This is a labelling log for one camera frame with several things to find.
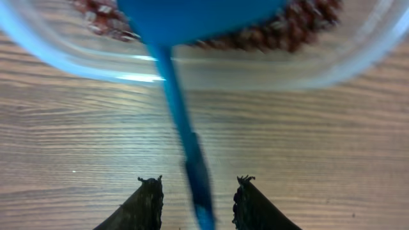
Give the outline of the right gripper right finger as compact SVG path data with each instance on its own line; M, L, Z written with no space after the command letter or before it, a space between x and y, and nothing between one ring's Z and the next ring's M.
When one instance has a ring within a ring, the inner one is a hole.
M301 230L251 182L253 176L237 177L233 220L237 230Z

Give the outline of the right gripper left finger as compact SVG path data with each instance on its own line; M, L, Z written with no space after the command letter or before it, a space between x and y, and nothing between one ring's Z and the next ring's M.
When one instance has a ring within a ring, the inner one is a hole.
M162 175L138 177L141 186L93 230L160 230L164 193Z

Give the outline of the blue plastic measuring scoop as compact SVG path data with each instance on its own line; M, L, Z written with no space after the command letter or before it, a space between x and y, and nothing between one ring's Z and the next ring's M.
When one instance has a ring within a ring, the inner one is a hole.
M260 22L284 4L278 0L118 1L119 10L146 44L164 78L164 93L185 153L185 168L200 229L215 229L210 180L171 60L172 48Z

